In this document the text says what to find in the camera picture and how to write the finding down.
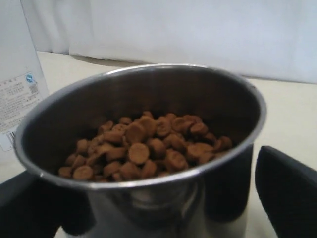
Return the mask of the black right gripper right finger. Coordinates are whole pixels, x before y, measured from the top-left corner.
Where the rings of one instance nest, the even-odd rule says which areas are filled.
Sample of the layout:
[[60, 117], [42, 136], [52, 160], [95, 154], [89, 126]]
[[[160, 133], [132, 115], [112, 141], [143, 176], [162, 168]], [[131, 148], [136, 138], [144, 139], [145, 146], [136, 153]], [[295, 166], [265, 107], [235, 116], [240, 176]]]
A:
[[261, 147], [255, 171], [261, 204], [279, 238], [317, 236], [317, 172], [283, 152]]

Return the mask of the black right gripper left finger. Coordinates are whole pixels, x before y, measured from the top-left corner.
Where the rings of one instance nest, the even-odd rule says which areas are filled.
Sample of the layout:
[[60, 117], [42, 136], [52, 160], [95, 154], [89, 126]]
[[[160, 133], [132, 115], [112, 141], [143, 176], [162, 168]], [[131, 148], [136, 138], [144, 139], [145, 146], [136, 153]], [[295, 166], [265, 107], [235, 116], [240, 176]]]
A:
[[2, 238], [53, 238], [59, 227], [86, 235], [96, 224], [85, 193], [22, 172], [0, 185]]

